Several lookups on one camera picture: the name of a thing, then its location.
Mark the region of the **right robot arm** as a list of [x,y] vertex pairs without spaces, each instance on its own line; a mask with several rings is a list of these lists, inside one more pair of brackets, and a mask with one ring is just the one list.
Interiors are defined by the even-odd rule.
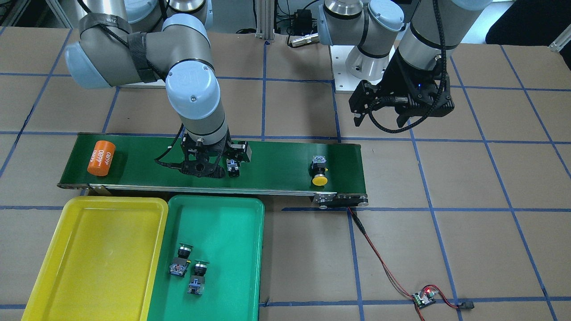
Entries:
[[160,0],[160,31],[134,31],[122,0],[80,0],[80,40],[67,45],[66,65],[85,89],[165,82],[169,103],[182,122],[183,160],[160,166],[195,177],[238,177],[251,160],[247,142],[231,140],[207,29],[209,0]]

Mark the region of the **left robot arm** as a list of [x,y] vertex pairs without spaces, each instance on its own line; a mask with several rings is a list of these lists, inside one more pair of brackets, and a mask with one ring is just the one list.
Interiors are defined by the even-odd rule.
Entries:
[[324,0],[319,40],[351,45],[346,66],[360,79],[349,98],[355,126],[369,117],[396,134],[452,112],[448,59],[490,3],[414,0],[406,17],[392,0]]

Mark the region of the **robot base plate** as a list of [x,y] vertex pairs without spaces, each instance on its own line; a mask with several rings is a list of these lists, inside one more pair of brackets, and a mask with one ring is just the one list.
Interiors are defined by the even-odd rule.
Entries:
[[334,73],[335,91],[352,93],[357,85],[366,80],[377,85],[394,54],[392,47],[383,58],[363,55],[355,45],[331,45],[331,66]]

